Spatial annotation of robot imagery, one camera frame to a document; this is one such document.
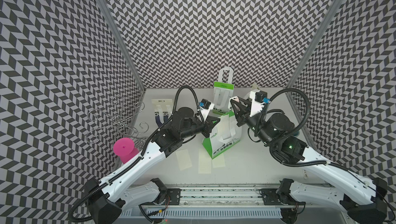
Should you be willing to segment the green white bag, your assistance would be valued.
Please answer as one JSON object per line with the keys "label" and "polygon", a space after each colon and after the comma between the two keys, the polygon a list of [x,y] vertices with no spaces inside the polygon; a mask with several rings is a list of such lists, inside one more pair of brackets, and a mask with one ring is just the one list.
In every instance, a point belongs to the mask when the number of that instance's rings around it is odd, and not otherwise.
{"label": "green white bag", "polygon": [[233,81],[234,70],[224,67],[219,70],[217,81],[213,83],[213,113],[223,115],[229,111],[230,98],[234,93]]}
{"label": "green white bag", "polygon": [[214,159],[240,142],[242,128],[237,126],[235,113],[230,111],[220,117],[220,122],[213,128],[209,138],[202,141],[204,149]]}

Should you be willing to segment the green white bag front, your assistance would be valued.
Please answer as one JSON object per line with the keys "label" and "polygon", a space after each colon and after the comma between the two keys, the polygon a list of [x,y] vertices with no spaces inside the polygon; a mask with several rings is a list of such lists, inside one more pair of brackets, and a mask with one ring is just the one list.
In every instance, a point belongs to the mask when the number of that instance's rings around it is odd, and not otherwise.
{"label": "green white bag front", "polygon": [[213,128],[209,138],[202,141],[204,149],[214,159],[240,142],[242,128],[237,126],[235,113],[230,111],[220,117],[220,122]]}

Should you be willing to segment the small pink stapler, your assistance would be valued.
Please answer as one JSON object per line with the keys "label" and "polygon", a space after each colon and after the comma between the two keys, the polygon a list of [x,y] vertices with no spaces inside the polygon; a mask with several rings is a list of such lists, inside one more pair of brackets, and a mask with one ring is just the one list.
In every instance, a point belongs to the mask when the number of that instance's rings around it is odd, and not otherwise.
{"label": "small pink stapler", "polygon": [[233,98],[232,98],[232,100],[234,100],[235,102],[240,102],[240,100],[239,100],[239,97],[238,97],[238,96],[235,96],[235,97],[233,97]]}

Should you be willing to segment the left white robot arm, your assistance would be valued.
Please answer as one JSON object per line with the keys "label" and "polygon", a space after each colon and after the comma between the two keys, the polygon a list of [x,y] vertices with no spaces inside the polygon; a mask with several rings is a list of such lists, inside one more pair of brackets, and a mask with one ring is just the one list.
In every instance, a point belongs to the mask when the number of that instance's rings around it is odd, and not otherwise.
{"label": "left white robot arm", "polygon": [[128,208],[147,202],[162,203],[167,188],[158,178],[136,188],[132,188],[132,184],[177,151],[184,139],[197,134],[208,138],[220,122],[219,118],[209,115],[214,106],[207,99],[199,101],[193,88],[180,87],[171,115],[146,139],[142,151],[110,175],[87,181],[85,195],[71,207],[68,221],[112,224]]}

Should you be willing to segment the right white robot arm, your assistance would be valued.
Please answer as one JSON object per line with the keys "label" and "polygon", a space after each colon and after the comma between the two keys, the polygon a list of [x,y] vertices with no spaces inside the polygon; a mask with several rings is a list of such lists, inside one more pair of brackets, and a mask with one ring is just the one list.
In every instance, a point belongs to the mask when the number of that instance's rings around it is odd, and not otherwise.
{"label": "right white robot arm", "polygon": [[[300,95],[305,103],[305,113],[294,125],[283,112],[276,112],[267,120],[268,109],[275,99],[288,92]],[[309,185],[292,179],[283,179],[276,196],[282,204],[314,203],[347,214],[359,224],[383,224],[395,221],[395,213],[388,217],[391,206],[386,200],[388,184],[381,178],[360,176],[318,153],[295,135],[306,124],[310,113],[310,100],[301,90],[282,89],[268,97],[264,91],[253,90],[248,99],[238,96],[229,100],[239,127],[247,125],[254,136],[269,149],[271,157],[279,164],[303,168],[329,183],[329,187]]]}

